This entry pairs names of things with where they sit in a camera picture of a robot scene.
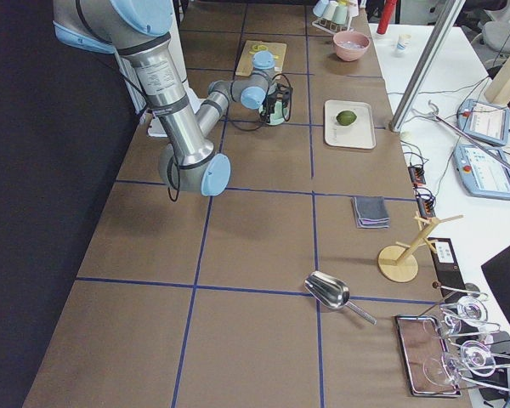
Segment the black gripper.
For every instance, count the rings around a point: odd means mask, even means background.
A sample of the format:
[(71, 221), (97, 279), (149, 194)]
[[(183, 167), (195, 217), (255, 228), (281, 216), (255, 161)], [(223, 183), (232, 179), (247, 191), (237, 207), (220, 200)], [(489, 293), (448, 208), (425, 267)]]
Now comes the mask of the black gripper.
[(268, 111), (272, 111), (277, 104), (283, 107), (288, 107), (291, 117), (291, 103), (292, 103), (292, 87), (282, 84), (277, 84), (273, 93), (270, 93), (264, 100), (263, 106)]

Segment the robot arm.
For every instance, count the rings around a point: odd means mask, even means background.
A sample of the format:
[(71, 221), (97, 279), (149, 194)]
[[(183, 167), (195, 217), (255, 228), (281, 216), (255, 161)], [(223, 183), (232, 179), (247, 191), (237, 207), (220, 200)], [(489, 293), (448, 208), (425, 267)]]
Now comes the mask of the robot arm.
[(230, 180), (230, 160), (207, 135), (233, 102), (257, 110), (269, 121), (279, 112), (288, 121), (290, 84), (278, 83), (269, 51), (252, 57), (246, 79), (216, 81), (193, 109), (169, 51), (175, 23), (169, 1), (56, 1), (54, 27), (64, 44), (102, 54), (117, 53), (134, 68), (140, 93), (169, 139), (158, 171), (170, 190), (221, 194)]

